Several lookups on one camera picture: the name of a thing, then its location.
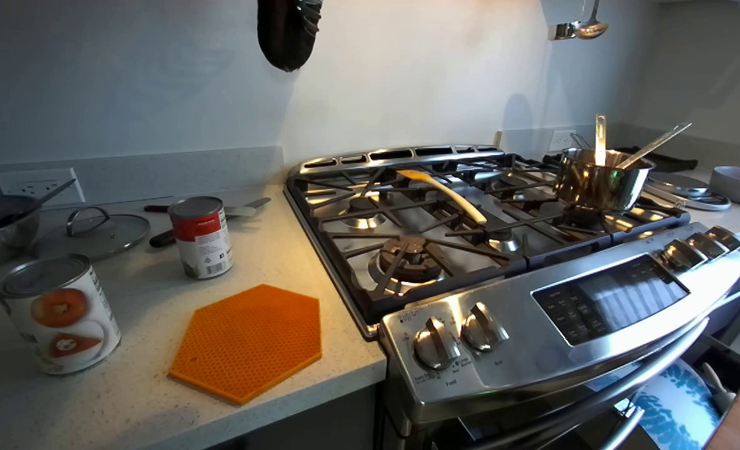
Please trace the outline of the orange hexagonal silicone mat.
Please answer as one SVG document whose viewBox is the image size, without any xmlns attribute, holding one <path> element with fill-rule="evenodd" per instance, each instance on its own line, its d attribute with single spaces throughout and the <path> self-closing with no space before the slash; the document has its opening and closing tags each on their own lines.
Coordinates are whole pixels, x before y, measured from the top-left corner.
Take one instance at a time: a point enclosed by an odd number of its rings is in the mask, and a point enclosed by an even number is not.
<svg viewBox="0 0 740 450">
<path fill-rule="evenodd" d="M 320 357 L 320 304 L 254 286 L 193 312 L 170 379 L 245 406 Z"/>
</svg>

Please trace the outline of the stainless steel gas stove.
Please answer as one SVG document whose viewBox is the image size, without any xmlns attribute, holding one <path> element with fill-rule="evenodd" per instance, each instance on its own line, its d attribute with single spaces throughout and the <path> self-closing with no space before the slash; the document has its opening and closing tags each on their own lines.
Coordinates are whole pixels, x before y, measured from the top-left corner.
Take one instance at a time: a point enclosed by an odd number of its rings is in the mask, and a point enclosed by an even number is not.
<svg viewBox="0 0 740 450">
<path fill-rule="evenodd" d="M 466 197 L 396 170 L 424 170 Z M 740 281 L 740 239 L 670 202 L 575 211 L 559 156 L 393 149 L 300 162 L 285 195 L 388 357 L 374 450 L 616 450 L 634 399 Z"/>
</svg>

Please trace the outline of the red label tin can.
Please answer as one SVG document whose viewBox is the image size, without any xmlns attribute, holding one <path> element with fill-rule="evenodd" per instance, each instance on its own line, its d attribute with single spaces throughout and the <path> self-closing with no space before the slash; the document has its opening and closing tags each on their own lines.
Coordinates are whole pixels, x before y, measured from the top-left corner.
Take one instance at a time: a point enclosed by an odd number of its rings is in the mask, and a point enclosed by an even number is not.
<svg viewBox="0 0 740 450">
<path fill-rule="evenodd" d="M 226 225 L 224 230 L 195 239 L 193 244 L 174 241 L 174 246 L 179 250 L 185 276 L 193 281 L 220 279 L 233 269 Z"/>
</svg>

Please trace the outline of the steel pot with utensils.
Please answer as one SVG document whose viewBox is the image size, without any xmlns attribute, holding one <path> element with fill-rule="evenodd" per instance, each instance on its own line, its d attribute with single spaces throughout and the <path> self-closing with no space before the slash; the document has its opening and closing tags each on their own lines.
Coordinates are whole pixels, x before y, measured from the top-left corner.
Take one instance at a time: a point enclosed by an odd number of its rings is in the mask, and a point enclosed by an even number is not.
<svg viewBox="0 0 740 450">
<path fill-rule="evenodd" d="M 689 131 L 689 122 L 676 122 L 634 154 L 619 154 L 606 146 L 606 119 L 596 112 L 591 149 L 559 159 L 554 191 L 575 211 L 621 216 L 634 205 L 653 170 L 646 156 L 685 131 Z"/>
</svg>

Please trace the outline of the glass pot lid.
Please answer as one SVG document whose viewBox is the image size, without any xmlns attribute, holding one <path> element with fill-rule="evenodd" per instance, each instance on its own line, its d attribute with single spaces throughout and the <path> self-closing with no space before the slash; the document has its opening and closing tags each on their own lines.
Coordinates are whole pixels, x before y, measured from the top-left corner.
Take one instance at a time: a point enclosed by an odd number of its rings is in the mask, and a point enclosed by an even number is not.
<svg viewBox="0 0 740 450">
<path fill-rule="evenodd" d="M 81 255 L 86 260 L 104 260 L 131 250 L 146 235 L 146 219 L 86 205 L 73 211 L 59 225 L 46 230 L 34 252 L 40 259 Z"/>
</svg>

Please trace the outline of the hanging steel ladle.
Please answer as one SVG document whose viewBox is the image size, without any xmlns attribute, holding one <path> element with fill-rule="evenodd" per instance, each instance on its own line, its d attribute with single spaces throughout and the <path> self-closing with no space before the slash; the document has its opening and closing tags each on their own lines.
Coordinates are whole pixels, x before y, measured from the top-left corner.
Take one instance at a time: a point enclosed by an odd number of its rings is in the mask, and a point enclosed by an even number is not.
<svg viewBox="0 0 740 450">
<path fill-rule="evenodd" d="M 606 34 L 606 25 L 600 20 L 600 0 L 591 0 L 586 20 L 559 22 L 551 29 L 551 40 L 596 40 Z"/>
</svg>

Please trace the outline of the orange fruit tin can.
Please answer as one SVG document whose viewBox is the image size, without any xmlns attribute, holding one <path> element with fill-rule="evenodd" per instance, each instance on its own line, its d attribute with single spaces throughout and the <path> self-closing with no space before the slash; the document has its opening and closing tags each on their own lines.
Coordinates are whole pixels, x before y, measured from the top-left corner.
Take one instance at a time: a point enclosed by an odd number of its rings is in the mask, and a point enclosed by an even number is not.
<svg viewBox="0 0 740 450">
<path fill-rule="evenodd" d="M 121 344 L 96 272 L 81 255 L 11 269 L 0 281 L 0 305 L 46 375 L 81 374 Z"/>
</svg>

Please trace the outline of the blue patterned towel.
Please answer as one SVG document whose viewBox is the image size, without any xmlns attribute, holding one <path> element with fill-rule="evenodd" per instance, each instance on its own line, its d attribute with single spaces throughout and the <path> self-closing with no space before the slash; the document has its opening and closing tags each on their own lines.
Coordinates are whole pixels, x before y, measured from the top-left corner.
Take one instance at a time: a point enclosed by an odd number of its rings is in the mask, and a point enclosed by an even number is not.
<svg viewBox="0 0 740 450">
<path fill-rule="evenodd" d="M 676 360 L 640 389 L 634 406 L 658 450 L 701 450 L 729 400 L 733 392 L 706 364 L 693 369 Z"/>
</svg>

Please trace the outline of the steel bowl at left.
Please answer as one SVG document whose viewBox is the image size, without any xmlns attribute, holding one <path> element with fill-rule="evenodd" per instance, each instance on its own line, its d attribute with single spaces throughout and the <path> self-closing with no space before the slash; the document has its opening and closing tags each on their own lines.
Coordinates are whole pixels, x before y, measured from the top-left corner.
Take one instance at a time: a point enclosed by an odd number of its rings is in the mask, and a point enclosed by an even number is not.
<svg viewBox="0 0 740 450">
<path fill-rule="evenodd" d="M 15 260 L 34 244 L 40 230 L 40 207 L 68 187 L 73 187 L 73 180 L 40 197 L 0 195 L 0 265 Z"/>
</svg>

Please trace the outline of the yellow handled spatula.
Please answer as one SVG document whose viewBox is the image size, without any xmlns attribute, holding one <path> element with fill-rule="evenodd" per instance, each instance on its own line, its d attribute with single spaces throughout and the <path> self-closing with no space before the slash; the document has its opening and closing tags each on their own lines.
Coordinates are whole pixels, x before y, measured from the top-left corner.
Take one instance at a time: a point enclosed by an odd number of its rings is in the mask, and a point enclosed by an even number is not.
<svg viewBox="0 0 740 450">
<path fill-rule="evenodd" d="M 451 187 L 436 184 L 430 172 L 424 170 L 396 170 L 400 179 L 411 180 L 411 184 L 424 184 L 434 191 L 439 191 L 443 195 L 448 195 L 474 225 L 486 225 L 486 219 L 460 192 L 454 192 Z"/>
</svg>

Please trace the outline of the white wall outlet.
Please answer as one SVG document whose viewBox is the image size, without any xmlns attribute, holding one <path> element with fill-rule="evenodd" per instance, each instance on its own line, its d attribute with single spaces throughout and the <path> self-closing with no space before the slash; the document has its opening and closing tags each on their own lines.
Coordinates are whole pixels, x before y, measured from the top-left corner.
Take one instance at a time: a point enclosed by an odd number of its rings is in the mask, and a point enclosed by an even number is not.
<svg viewBox="0 0 740 450">
<path fill-rule="evenodd" d="M 64 185 L 64 191 L 56 197 L 51 197 L 51 205 L 81 205 L 84 202 L 84 192 L 81 192 L 79 180 L 73 167 L 0 172 L 0 192 L 1 195 L 43 197 L 59 185 Z"/>
</svg>

